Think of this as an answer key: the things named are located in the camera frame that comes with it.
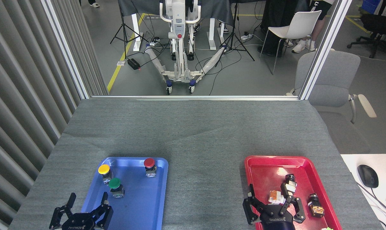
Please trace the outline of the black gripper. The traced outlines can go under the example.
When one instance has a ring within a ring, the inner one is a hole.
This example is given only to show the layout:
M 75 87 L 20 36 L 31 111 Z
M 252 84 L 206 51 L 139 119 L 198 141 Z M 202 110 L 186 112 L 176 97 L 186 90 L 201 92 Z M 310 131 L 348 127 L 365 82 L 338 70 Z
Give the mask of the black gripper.
M 54 209 L 49 229 L 59 229 L 63 214 L 68 216 L 68 220 L 62 224 L 62 230 L 107 230 L 113 215 L 113 208 L 107 200 L 107 192 L 103 193 L 101 205 L 90 213 L 74 213 L 71 208 L 76 199 L 76 194 L 71 193 L 66 205 Z
M 283 182 L 281 191 L 284 192 L 285 202 L 281 205 L 266 205 L 255 197 L 253 184 L 249 185 L 248 197 L 243 200 L 243 209 L 249 225 L 261 222 L 263 230 L 295 230 L 293 219 L 297 223 L 305 220 L 304 208 L 300 198 L 295 197 L 296 182 Z M 287 211 L 290 204 L 294 205 L 296 214 L 291 215 Z M 251 206 L 256 208 L 259 214 L 252 211 Z

